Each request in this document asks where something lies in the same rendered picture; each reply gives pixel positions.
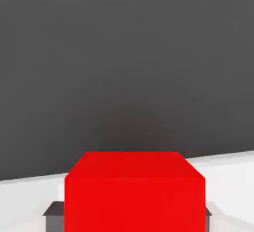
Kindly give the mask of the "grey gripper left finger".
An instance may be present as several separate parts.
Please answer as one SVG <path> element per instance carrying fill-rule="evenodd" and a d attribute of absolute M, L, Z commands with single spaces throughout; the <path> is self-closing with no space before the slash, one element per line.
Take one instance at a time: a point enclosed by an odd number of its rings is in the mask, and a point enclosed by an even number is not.
<path fill-rule="evenodd" d="M 43 203 L 34 209 L 29 232 L 64 232 L 64 201 Z"/>

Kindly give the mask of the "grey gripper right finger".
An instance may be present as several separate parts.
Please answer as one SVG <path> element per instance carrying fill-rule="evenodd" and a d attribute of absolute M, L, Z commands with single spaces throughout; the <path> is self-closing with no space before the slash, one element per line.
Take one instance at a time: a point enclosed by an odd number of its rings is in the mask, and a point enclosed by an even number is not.
<path fill-rule="evenodd" d="M 207 201 L 206 207 L 211 213 L 207 232 L 244 232 L 244 228 L 225 215 L 214 202 Z"/>

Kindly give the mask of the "small red cube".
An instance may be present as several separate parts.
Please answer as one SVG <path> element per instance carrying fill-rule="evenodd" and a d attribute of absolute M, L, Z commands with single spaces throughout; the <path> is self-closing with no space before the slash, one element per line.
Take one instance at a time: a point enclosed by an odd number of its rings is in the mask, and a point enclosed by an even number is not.
<path fill-rule="evenodd" d="M 206 232 L 205 178 L 177 152 L 87 152 L 64 180 L 64 232 Z"/>

